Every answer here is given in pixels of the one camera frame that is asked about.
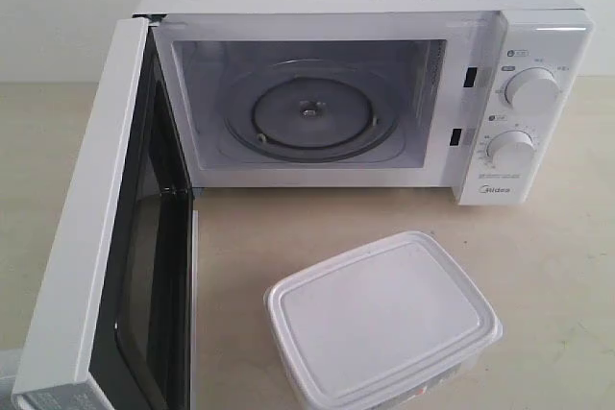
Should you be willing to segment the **white lidded plastic container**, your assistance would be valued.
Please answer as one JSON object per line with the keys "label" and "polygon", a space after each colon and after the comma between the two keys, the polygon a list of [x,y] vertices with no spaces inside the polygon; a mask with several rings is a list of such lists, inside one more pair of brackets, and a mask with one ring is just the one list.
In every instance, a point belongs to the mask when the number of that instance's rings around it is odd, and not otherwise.
{"label": "white lidded plastic container", "polygon": [[503,326],[431,236],[404,231],[272,285],[264,305],[305,409],[390,409],[471,369]]}

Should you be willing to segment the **white microwave door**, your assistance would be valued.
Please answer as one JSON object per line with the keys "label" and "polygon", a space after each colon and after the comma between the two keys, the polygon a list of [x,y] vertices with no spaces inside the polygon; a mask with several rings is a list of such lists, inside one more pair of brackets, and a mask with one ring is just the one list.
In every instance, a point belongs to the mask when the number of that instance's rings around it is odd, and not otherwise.
{"label": "white microwave door", "polygon": [[118,22],[12,387],[18,409],[191,409],[196,212],[159,20]]}

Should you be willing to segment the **white microwave oven body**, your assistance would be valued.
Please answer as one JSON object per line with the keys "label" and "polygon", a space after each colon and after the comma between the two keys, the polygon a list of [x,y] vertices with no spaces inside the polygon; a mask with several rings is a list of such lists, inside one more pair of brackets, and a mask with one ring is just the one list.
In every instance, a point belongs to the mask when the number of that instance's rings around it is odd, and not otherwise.
{"label": "white microwave oven body", "polygon": [[[162,24],[194,187],[435,187],[461,205],[527,198],[593,30],[576,0],[141,0],[135,14]],[[386,79],[401,96],[397,128],[336,162],[252,151],[227,129],[224,96],[242,75],[288,60]],[[545,112],[516,112],[505,87],[533,67],[553,74],[560,96]],[[508,131],[530,136],[531,164],[488,158]]]}

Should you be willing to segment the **glass turntable plate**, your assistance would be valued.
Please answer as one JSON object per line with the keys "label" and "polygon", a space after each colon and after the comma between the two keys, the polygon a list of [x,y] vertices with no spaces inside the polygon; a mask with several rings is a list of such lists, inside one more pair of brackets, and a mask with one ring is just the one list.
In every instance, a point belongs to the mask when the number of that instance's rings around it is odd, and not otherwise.
{"label": "glass turntable plate", "polygon": [[225,125],[252,151],[297,163],[336,162],[382,144],[401,96],[386,79],[331,60],[288,60],[237,78]]}

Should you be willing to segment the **lower white timer knob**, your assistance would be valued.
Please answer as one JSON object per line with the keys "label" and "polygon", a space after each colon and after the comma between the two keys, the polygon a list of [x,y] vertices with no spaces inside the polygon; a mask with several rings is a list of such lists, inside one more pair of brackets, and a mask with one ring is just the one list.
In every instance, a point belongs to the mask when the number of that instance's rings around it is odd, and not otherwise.
{"label": "lower white timer knob", "polygon": [[496,168],[521,169],[531,164],[535,147],[527,133],[508,131],[495,136],[486,153]]}

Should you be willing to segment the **upper white power knob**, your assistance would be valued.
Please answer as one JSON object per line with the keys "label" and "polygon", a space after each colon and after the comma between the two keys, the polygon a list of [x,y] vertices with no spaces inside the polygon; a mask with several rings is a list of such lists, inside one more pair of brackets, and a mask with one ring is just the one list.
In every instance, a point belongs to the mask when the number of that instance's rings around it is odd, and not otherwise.
{"label": "upper white power knob", "polygon": [[554,75],[546,68],[533,67],[513,76],[504,90],[508,104],[519,113],[542,113],[551,109],[560,96]]}

